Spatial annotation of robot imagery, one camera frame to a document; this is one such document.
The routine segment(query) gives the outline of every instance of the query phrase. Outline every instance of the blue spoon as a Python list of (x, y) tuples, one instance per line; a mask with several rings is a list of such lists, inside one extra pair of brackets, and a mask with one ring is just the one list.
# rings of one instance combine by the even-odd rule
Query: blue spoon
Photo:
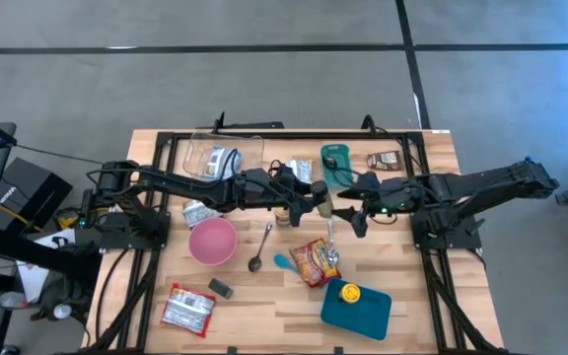
[(283, 269), (289, 269), (289, 270), (294, 271), (298, 274), (300, 273), (300, 271), (297, 269), (297, 267), (295, 267), (295, 265), (293, 265), (291, 260), (289, 260), (289, 258), (286, 257), (286, 255), (275, 254), (275, 257), (273, 257), (273, 260), (275, 261), (275, 264), (278, 267), (281, 267)]

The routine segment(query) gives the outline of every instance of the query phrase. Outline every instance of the red snack bag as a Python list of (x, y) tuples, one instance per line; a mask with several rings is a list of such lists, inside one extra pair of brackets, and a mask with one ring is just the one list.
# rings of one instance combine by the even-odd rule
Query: red snack bag
[(162, 322), (183, 327), (205, 337), (216, 298), (173, 284)]
[(326, 284), (330, 279), (341, 278), (336, 265), (327, 258), (327, 247), (323, 239), (291, 249), (290, 252), (300, 270), (300, 276), (311, 288)]

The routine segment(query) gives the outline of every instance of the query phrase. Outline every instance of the yellow cap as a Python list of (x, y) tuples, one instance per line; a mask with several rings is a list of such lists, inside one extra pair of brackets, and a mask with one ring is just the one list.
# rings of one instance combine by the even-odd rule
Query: yellow cap
[(341, 288), (339, 297), (346, 303), (353, 304), (361, 298), (361, 290), (359, 290), (359, 287), (355, 284), (345, 284), (343, 288)]

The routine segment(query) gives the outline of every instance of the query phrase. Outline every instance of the gray concrete floor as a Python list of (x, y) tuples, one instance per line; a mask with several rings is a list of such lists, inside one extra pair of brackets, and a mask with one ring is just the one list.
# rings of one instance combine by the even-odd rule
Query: gray concrete floor
[[(416, 43), (568, 42), (568, 1), (406, 0)], [(391, 0), (0, 0), (0, 47), (400, 43)], [(568, 51), (418, 53), (433, 128), (465, 173), (525, 156), (568, 188)], [(23, 144), (124, 158), (135, 128), (282, 120), (287, 127), (417, 128), (402, 52), (0, 55), (0, 121)], [(15, 150), (80, 189), (82, 163)], [(484, 213), (488, 279), (506, 346), (568, 354), (568, 207), (514, 201)], [(25, 354), (77, 349), (74, 321), (28, 323)]]

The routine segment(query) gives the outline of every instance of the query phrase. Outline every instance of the wooden table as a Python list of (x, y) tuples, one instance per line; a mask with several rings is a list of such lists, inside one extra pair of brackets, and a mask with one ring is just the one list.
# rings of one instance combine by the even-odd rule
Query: wooden table
[[(158, 130), (135, 130), (128, 151), (128, 159), (140, 164), (151, 164)], [(448, 131), (423, 131), (429, 166), (432, 173), (459, 173), (459, 165)], [(266, 140), (263, 163), (268, 168), (274, 159), (310, 159), (314, 176), (320, 177), (320, 147), (343, 141), (322, 140)], [(348, 140), (353, 169), (366, 171), (367, 154), (400, 150), (394, 141), (381, 142)], [(185, 174), (182, 162), (187, 141), (181, 141), (175, 173)], [(164, 167), (166, 158), (162, 159)], [(379, 173), (379, 178), (403, 176), (404, 173)], [(333, 199), (335, 208), (352, 205), (344, 199)], [(166, 249), (162, 252), (156, 281), (155, 297), (146, 352), (150, 353), (223, 353), (228, 346), (237, 346), (242, 353), (331, 353), (335, 346), (345, 353), (436, 353), (433, 323), (427, 297), (422, 261), (413, 246), (408, 216), (399, 216), (391, 226), (370, 221), (367, 237), (355, 237), (350, 225), (335, 222), (335, 243), (340, 253), (338, 268), (343, 279), (388, 293), (391, 306), (388, 336), (377, 341), (324, 324), (320, 310), (325, 289), (309, 289), (300, 277), (277, 268), (273, 255), (304, 245), (317, 238), (327, 238), (325, 221), (315, 211), (304, 215), (300, 228), (274, 227), (262, 251), (263, 265), (256, 273), (248, 272), (249, 259), (257, 252), (264, 227), (274, 222), (272, 212), (266, 210), (234, 211), (225, 216), (239, 232), (239, 246), (232, 259), (223, 265), (208, 267), (194, 260), (188, 251), (189, 229), (181, 214), (181, 197), (170, 197), (172, 231)], [(102, 285), (108, 269), (119, 251), (104, 256), (98, 285)], [(102, 330), (106, 329), (123, 305), (131, 270), (133, 252), (130, 251), (117, 266), (106, 290), (101, 315)], [(459, 303), (474, 325), (494, 345), (502, 346), (492, 299), (483, 265), (465, 250), (450, 250), (449, 258)], [(142, 273), (148, 263), (142, 263)], [(207, 288), (216, 277), (234, 289), (231, 300), (217, 297), (216, 308), (206, 338), (169, 325), (160, 324), (162, 311), (174, 282), (198, 291), (213, 294)], [(96, 288), (88, 329), (95, 333), (96, 304), (100, 294)], [(450, 318), (442, 306), (449, 346), (452, 340)], [(140, 308), (135, 310), (129, 331), (129, 345), (134, 345), (139, 326)]]

